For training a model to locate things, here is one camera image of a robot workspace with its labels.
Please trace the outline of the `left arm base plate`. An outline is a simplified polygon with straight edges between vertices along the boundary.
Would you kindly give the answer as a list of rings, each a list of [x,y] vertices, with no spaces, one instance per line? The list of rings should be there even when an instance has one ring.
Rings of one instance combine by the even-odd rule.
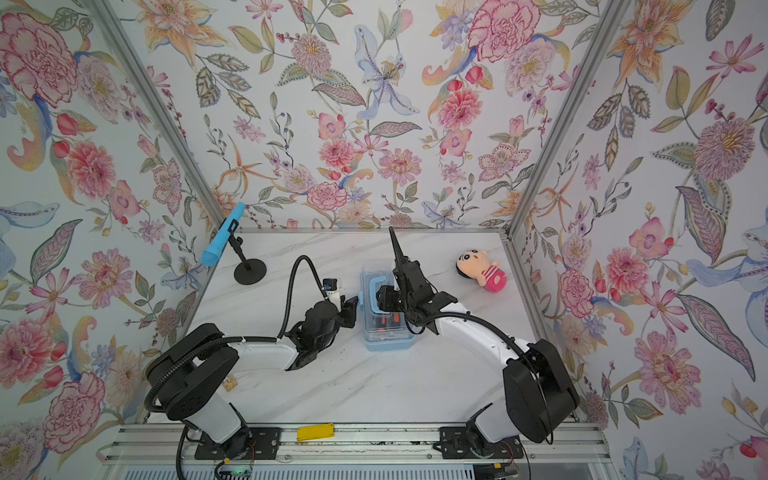
[[[275,460],[280,446],[282,429],[279,427],[242,428],[229,440],[216,443],[206,433],[194,453],[195,460]]]

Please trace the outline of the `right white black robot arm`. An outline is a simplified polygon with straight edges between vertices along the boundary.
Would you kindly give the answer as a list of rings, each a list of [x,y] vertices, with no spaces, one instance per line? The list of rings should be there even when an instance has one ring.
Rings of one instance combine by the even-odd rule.
[[[496,444],[520,436],[551,443],[556,428],[580,404],[556,347],[545,339],[530,343],[508,335],[471,314],[456,297],[435,290],[420,263],[403,253],[394,228],[389,235],[396,284],[379,288],[378,307],[403,314],[407,326],[451,339],[500,370],[504,400],[473,414],[466,422],[468,439]]]

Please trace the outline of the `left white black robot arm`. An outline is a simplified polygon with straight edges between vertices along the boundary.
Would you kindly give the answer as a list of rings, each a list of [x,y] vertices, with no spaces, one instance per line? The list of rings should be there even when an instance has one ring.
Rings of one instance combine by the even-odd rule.
[[[305,312],[304,319],[288,326],[293,289],[299,266],[305,263],[322,300]],[[330,348],[341,329],[356,324],[359,298],[340,293],[337,284],[319,280],[306,256],[294,262],[287,289],[283,322],[277,336],[226,336],[213,323],[204,323],[187,334],[146,370],[150,388],[144,398],[149,413],[160,413],[205,433],[224,444],[245,433],[246,422],[237,409],[218,393],[233,371],[297,371]]]

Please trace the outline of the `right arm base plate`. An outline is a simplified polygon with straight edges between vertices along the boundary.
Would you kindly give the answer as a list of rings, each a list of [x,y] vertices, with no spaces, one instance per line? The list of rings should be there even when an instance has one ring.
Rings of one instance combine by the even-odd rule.
[[[467,426],[441,427],[438,441],[432,448],[447,460],[517,460],[524,457],[518,437],[509,437],[496,443],[486,441]]]

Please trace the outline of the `light blue plastic toolbox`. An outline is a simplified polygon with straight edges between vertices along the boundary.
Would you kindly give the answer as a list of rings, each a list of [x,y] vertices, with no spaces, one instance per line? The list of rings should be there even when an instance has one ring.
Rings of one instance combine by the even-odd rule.
[[[383,285],[395,285],[393,266],[384,261],[373,261],[363,264],[360,274],[360,290],[358,292],[358,320],[362,323],[363,341],[366,348],[372,352],[405,350],[413,344],[414,335],[405,325],[401,313],[383,312],[376,306],[376,291]],[[398,332],[377,333],[377,324],[397,322]]]

